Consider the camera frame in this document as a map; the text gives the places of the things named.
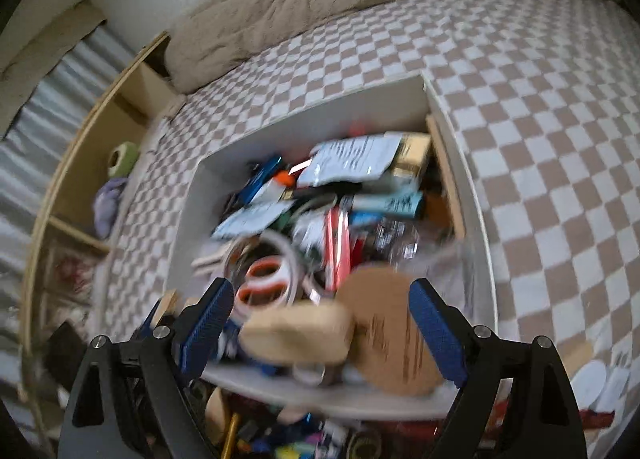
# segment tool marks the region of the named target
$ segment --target blue pen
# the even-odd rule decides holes
[[[258,190],[260,190],[262,185],[269,181],[283,166],[284,161],[282,156],[273,156],[268,159],[267,162],[260,167],[260,170],[258,170],[258,172],[256,172],[249,180],[249,182],[244,185],[244,188],[238,192],[236,201],[242,206],[247,206],[258,193]]]

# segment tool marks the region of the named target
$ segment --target round cork board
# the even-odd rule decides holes
[[[429,394],[443,382],[409,313],[413,281],[388,265],[366,265],[349,275],[335,295],[356,321],[349,361],[367,381],[390,394]]]

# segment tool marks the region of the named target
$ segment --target white paper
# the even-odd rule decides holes
[[[393,161],[402,134],[387,132],[334,140],[316,145],[313,159],[298,178],[298,186],[318,186],[334,181],[373,181]]]
[[[616,410],[618,400],[625,389],[626,381],[629,379],[629,369],[616,367],[609,375],[602,394],[596,401],[594,410],[596,412],[613,412]]]
[[[303,253],[316,248],[324,258],[324,215],[319,211],[305,212],[296,221],[291,238]]]
[[[242,208],[222,221],[211,237],[225,239],[240,235],[255,235],[291,208],[293,203],[293,201],[278,201]]]

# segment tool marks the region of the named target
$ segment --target plastic bag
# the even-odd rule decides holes
[[[428,221],[399,221],[384,217],[374,230],[373,247],[379,258],[391,261],[392,252],[411,251],[418,240],[421,245],[429,244],[435,248],[440,233],[441,230]]]
[[[408,232],[392,247],[389,263],[414,279],[429,279],[446,304],[458,308],[467,319],[472,318],[473,260],[464,241],[438,246]]]

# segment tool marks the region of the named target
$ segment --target striped curtain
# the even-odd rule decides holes
[[[109,29],[98,26],[44,77],[0,141],[0,397],[34,446],[33,418],[20,404],[18,320],[20,281],[31,230],[53,173],[84,117],[129,64],[134,53]],[[57,405],[56,389],[42,386]]]

